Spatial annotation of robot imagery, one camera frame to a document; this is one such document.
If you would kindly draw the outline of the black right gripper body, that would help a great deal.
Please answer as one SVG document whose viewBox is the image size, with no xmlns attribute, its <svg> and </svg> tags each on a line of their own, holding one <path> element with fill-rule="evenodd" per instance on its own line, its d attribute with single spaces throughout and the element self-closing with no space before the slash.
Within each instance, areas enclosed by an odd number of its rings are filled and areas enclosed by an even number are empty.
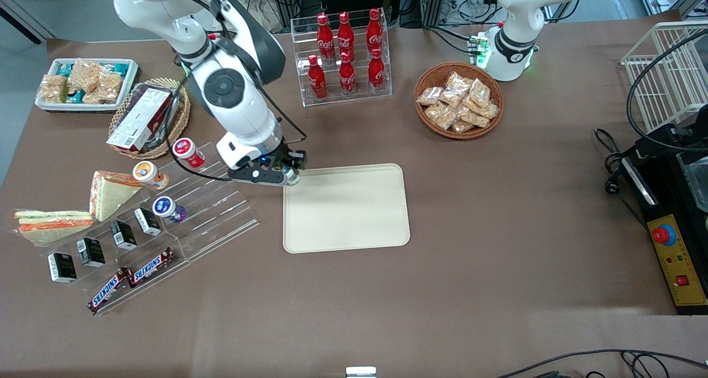
<svg viewBox="0 0 708 378">
<path fill-rule="evenodd" d="M 246 154 L 230 168 L 230 179 L 253 184 L 279 185 L 285 177 L 291 177 L 288 146 L 279 146 L 264 156 Z"/>
</svg>

